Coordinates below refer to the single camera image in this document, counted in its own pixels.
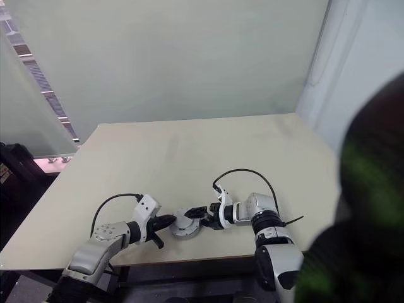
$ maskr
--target beige tabletop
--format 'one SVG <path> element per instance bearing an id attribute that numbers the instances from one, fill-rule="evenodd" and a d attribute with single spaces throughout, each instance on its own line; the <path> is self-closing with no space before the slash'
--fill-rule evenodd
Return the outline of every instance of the beige tabletop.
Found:
<path id="1" fill-rule="evenodd" d="M 333 152 L 295 114 L 189 121 L 101 124 L 80 148 L 27 216 L 0 254 L 2 270 L 65 267 L 90 234 L 95 210 L 118 193 L 148 193 L 162 208 L 215 202 L 211 184 L 234 168 L 257 170 L 275 188 L 281 217 L 301 250 L 334 217 L 339 195 Z M 234 201 L 249 193 L 268 193 L 257 176 L 237 172 L 220 184 Z M 104 207 L 97 224 L 129 221 L 134 199 L 118 198 Z M 113 265 L 191 261 L 254 253 L 250 226 L 228 230 L 202 228 L 180 241 L 167 230 L 165 242 L 131 245 Z"/>

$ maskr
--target black cable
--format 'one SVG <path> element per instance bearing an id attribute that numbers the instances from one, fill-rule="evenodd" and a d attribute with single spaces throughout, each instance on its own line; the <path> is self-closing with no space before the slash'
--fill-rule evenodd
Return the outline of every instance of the black cable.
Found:
<path id="1" fill-rule="evenodd" d="M 292 223 L 294 223 L 294 222 L 300 220 L 301 218 L 304 218 L 304 216 L 300 216 L 299 218 L 293 219 L 293 220 L 291 220 L 291 221 L 289 221 L 289 222 L 285 222 L 284 224 L 285 224 L 285 226 L 286 226 L 286 225 L 289 225 L 289 224 L 292 224 Z"/>
<path id="2" fill-rule="evenodd" d="M 264 177 L 263 175 L 261 175 L 259 172 L 256 172 L 255 170 L 252 170 L 252 169 L 232 169 L 232 170 L 229 170 L 229 171 L 227 171 L 227 172 L 221 174 L 220 176 L 218 176 L 218 177 L 213 181 L 212 186 L 213 186 L 213 188 L 214 188 L 215 191 L 217 191 L 218 193 L 222 193 L 222 191 L 220 190 L 220 188 L 216 185 L 216 182 L 219 181 L 219 180 L 220 180 L 222 177 L 224 177 L 225 175 L 231 174 L 232 172 L 252 172 L 253 174 L 256 174 L 256 175 L 260 176 L 260 177 L 265 181 L 265 183 L 270 187 L 271 193 L 272 193 L 272 196 L 273 196 L 273 200 L 275 201 L 276 210 L 277 210 L 278 213 L 279 213 L 278 201 L 276 200 L 276 194 L 275 194 L 275 191 L 273 190 L 273 187 L 272 187 L 271 183 L 266 179 L 266 177 Z"/>
<path id="3" fill-rule="evenodd" d="M 97 221 L 98 214 L 100 213 L 101 208 L 107 204 L 110 200 L 118 198 L 118 197 L 125 197 L 125 196 L 134 196 L 136 200 L 139 202 L 140 199 L 143 197 L 141 194 L 116 194 L 115 196 L 109 197 L 106 199 L 97 209 L 97 211 L 94 214 L 93 217 L 93 222 L 91 224 L 91 231 L 90 231 L 90 237 L 93 235 L 94 228 L 95 228 L 95 222 Z M 111 268 L 112 272 L 114 275 L 117 275 L 117 273 L 114 271 L 114 268 L 112 267 L 111 263 L 108 262 L 108 266 Z"/>

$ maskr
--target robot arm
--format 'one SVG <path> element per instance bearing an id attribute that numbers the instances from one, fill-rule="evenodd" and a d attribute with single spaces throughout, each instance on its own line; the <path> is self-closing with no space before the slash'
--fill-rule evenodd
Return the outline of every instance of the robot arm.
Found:
<path id="1" fill-rule="evenodd" d="M 134 209 L 134 221 L 97 227 L 90 239 L 75 252 L 47 302 L 86 302 L 110 259 L 129 244 L 140 245 L 153 240 L 158 248 L 163 248 L 164 243 L 155 232 L 171 225 L 175 216 L 157 217 L 160 207 L 146 194 Z"/>
<path id="2" fill-rule="evenodd" d="M 204 226 L 228 229 L 233 225 L 251 224 L 255 233 L 257 278 L 265 290 L 276 291 L 283 303 L 294 301 L 295 277 L 303 254 L 281 221 L 275 200 L 263 194 L 252 193 L 244 202 L 233 204 L 228 192 L 221 186 L 210 211 L 207 207 L 190 209 L 185 216 L 202 218 Z"/>

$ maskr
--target gray disc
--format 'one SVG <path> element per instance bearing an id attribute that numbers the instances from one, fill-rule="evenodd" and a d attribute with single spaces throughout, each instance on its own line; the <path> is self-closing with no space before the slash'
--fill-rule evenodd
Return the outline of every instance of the gray disc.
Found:
<path id="1" fill-rule="evenodd" d="M 180 208 L 173 214 L 177 217 L 177 220 L 170 225 L 170 231 L 178 239 L 188 240 L 195 237 L 199 232 L 200 219 L 190 219 L 184 215 L 190 209 Z"/>

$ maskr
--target white wall corner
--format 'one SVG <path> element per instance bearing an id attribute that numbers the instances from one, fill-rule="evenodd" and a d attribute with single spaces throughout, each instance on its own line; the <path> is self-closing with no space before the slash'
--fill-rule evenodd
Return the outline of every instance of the white wall corner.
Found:
<path id="1" fill-rule="evenodd" d="M 369 0 L 331 0 L 296 113 L 314 130 L 330 100 Z"/>

